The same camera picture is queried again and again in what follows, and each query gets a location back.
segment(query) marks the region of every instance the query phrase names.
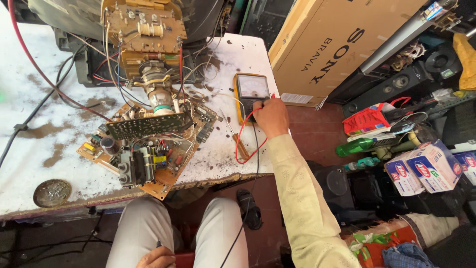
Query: workbench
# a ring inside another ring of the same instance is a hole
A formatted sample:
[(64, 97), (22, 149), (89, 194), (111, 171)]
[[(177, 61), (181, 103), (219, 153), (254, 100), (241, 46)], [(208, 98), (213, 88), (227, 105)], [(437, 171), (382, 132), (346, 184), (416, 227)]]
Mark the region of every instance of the workbench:
[[(6, 9), (0, 10), (0, 23), (4, 25), (0, 43), (0, 148), (4, 149), (15, 124), (21, 124), (33, 111), (40, 100), (51, 90), (34, 69), (23, 52), (11, 26)], [(20, 32), (30, 53), (40, 68), (53, 81), (61, 63), (71, 56), (71, 52), (60, 51), (55, 43), (50, 26), (19, 24)], [(265, 75), (270, 94), (279, 96), (273, 72), (262, 39), (226, 33), (215, 38), (210, 49), (216, 49), (205, 76), (216, 78), (206, 80), (205, 85), (186, 85), (189, 90), (203, 93), (208, 97), (204, 103), (219, 112), (221, 108), (230, 117), (235, 132), (240, 125), (237, 119), (236, 101), (223, 95), (233, 96), (232, 79), (237, 72)], [(111, 117), (124, 101), (115, 87), (86, 88), (78, 83), (75, 68), (71, 70), (63, 84), (62, 91), (84, 105), (98, 101), (115, 100), (114, 105), (100, 105), (96, 111)], [(142, 102), (148, 103), (141, 88), (131, 91)], [(84, 110), (65, 105), (56, 94), (51, 96), (37, 115), (28, 124), (29, 130), (20, 132), (0, 168), (0, 219), (36, 217), (56, 211), (75, 209), (127, 200), (145, 194), (142, 190), (121, 188), (118, 177), (81, 157), (76, 150), (86, 142), (104, 120)], [(246, 164), (235, 160), (235, 143), (226, 119), (214, 124), (215, 130), (206, 143), (201, 144), (182, 175), (172, 188), (208, 187), (213, 184), (245, 180), (254, 177), (257, 157)], [(265, 137), (257, 127), (258, 142)], [(248, 152), (256, 149), (256, 140), (251, 126), (243, 130), (242, 141)], [(261, 175), (273, 173), (266, 146), (260, 150)], [(33, 192), (42, 182), (59, 178), (71, 184), (72, 192), (63, 205), (44, 209), (33, 203)]]

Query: man's right hand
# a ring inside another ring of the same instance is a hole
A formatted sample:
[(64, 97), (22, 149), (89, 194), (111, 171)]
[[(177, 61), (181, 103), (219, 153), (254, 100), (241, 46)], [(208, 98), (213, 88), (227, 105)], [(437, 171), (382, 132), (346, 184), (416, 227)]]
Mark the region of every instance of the man's right hand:
[(170, 249), (161, 246), (144, 255), (136, 268), (166, 268), (174, 267), (175, 256)]
[(279, 98), (265, 100), (264, 103), (258, 101), (253, 103), (253, 113), (256, 123), (263, 129), (268, 139), (272, 139), (282, 134), (288, 133), (289, 117), (286, 105)]

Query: electrolytic capacitor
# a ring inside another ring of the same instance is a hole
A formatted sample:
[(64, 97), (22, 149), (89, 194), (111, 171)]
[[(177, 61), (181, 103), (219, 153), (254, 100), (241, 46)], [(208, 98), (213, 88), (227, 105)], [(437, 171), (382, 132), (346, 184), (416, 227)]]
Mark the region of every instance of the electrolytic capacitor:
[(179, 155), (176, 159), (175, 159), (175, 165), (179, 165), (182, 163), (182, 159), (183, 159), (183, 156)]
[(102, 138), (100, 144), (109, 155), (115, 155), (119, 152), (120, 146), (112, 137)]

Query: white trousers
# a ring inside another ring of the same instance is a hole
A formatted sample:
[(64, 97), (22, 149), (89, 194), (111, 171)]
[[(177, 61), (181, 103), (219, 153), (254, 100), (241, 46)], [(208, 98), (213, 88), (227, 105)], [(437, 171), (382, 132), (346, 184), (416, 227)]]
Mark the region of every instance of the white trousers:
[[(207, 206), (197, 232), (195, 268), (220, 268), (241, 227), (238, 204), (217, 197)], [(164, 205), (153, 197), (130, 202), (122, 212), (106, 268), (134, 268), (156, 248), (157, 241), (174, 252), (172, 223)], [(224, 268), (248, 267), (248, 248), (242, 230)]]

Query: orange screwdriver handle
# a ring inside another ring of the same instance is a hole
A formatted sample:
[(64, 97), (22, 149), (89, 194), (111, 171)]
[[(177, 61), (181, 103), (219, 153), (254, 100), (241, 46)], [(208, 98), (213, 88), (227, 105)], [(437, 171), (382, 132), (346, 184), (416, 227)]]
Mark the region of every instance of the orange screwdriver handle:
[[(233, 134), (233, 140), (235, 140), (235, 142), (237, 142), (238, 134)], [(239, 152), (241, 158), (243, 158), (243, 160), (248, 160), (249, 159), (248, 151), (246, 150), (246, 148), (243, 145), (243, 143), (241, 142), (241, 140), (238, 141), (238, 152)]]

